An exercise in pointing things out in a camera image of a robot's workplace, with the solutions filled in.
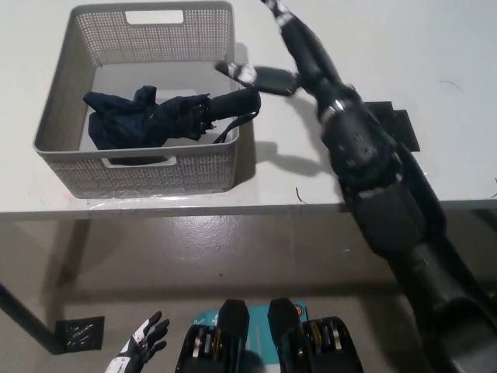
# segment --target robotic arm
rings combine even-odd
[[[430,364],[443,372],[497,371],[497,315],[446,235],[439,201],[414,157],[340,79],[314,33],[280,0],[262,0],[298,73],[218,62],[245,87],[280,96],[305,89],[343,199],[370,248],[390,265],[413,310]]]

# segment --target table leg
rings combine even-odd
[[[497,233],[497,212],[495,210],[482,209],[473,210],[473,213],[480,218],[492,231]]]
[[[57,321],[53,333],[1,284],[0,309],[53,355],[102,349],[103,317]]]

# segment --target white table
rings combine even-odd
[[[214,195],[78,200],[33,150],[69,12],[109,0],[5,2],[0,12],[0,218],[244,214],[340,209],[312,100],[264,95],[255,120],[255,176]],[[236,40],[252,64],[294,68],[269,10],[232,0]],[[497,206],[497,2],[287,0],[366,101],[406,109],[415,157],[445,207]],[[302,200],[299,201],[296,188]]]

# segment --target gray floor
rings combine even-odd
[[[497,280],[497,235],[470,213],[450,237],[479,280]],[[478,237],[474,246],[469,236]],[[366,372],[424,372],[405,300],[348,214],[0,224],[0,281],[41,319],[105,315],[102,351],[53,357],[0,315],[0,372],[104,372],[156,310],[169,345],[144,372],[173,372],[192,318],[228,297],[291,296],[348,325]]]

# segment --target gray plastic basket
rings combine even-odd
[[[130,16],[157,15],[158,11],[180,14],[181,19],[174,23],[130,23]],[[78,198],[229,190],[235,180],[238,129],[224,144],[212,145],[225,128],[216,122],[217,132],[204,135],[198,143],[167,141],[162,148],[99,151],[88,136],[92,110],[82,98],[95,91],[132,99],[143,85],[158,88],[158,102],[173,96],[232,92],[236,84],[217,73],[212,61],[235,61],[234,35],[232,9],[227,2],[75,8],[34,148]],[[109,158],[145,156],[161,156],[165,161],[148,166],[108,162]]]

